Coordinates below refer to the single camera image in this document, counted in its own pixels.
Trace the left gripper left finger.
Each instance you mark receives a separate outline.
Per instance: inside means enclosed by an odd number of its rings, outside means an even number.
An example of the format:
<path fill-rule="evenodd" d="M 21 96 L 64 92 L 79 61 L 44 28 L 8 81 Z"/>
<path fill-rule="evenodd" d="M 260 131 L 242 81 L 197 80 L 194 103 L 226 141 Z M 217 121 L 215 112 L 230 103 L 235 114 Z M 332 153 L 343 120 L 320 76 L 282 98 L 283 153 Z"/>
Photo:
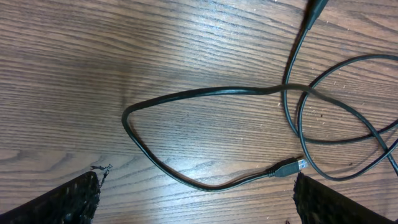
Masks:
<path fill-rule="evenodd" d="M 99 180 L 89 171 L 1 214 L 1 223 L 91 223 L 99 202 Z"/>

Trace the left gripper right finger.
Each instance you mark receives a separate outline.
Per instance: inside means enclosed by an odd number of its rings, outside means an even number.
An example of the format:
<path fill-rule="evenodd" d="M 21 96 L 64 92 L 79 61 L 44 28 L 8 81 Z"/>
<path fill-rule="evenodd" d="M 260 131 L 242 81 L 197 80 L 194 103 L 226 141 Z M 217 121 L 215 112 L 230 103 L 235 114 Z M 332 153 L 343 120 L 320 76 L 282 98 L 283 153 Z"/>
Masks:
<path fill-rule="evenodd" d="M 293 200 L 302 223 L 395 224 L 301 172 L 295 181 Z"/>

